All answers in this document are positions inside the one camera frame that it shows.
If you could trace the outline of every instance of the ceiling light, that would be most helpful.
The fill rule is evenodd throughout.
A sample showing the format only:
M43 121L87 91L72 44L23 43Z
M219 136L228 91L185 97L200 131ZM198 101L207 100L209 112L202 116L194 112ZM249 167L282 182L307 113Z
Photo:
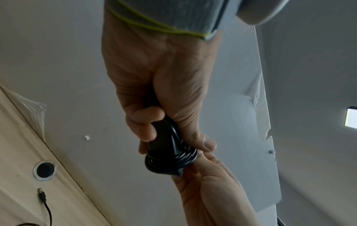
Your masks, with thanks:
M357 129L357 107L347 108L345 126Z

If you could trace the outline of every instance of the black circle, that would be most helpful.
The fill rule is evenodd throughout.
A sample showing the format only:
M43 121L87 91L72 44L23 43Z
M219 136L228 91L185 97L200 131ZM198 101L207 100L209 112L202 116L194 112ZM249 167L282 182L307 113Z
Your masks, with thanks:
M55 166L51 162L41 163L36 170L36 173L41 178L48 178L55 172Z

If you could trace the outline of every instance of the round hole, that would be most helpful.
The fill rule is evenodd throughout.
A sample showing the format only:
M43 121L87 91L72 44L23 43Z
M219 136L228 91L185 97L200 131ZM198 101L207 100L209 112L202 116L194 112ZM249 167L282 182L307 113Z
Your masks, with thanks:
M56 173L56 165L50 161L41 161L33 169L33 175L39 181L47 181Z

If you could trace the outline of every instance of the wood grain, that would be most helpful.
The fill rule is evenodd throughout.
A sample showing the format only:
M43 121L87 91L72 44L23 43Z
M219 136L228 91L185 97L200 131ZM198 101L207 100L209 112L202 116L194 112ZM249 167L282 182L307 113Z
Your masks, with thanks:
M57 165L49 181L38 181L32 174L41 160ZM0 89L0 225L49 225L38 188L46 193L53 226L110 225Z

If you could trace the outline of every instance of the human hand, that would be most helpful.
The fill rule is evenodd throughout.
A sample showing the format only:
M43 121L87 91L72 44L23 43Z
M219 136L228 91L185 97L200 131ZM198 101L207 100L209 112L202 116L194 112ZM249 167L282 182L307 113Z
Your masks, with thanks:
M102 54L126 123L141 140L140 153L146 153L146 142L156 138L151 123L165 114L188 145L205 152L216 148L198 122L220 36L204 41L144 30L122 22L105 7ZM161 107L144 107L156 98Z
M212 153L199 152L182 176L172 176L188 226L258 226L242 185Z

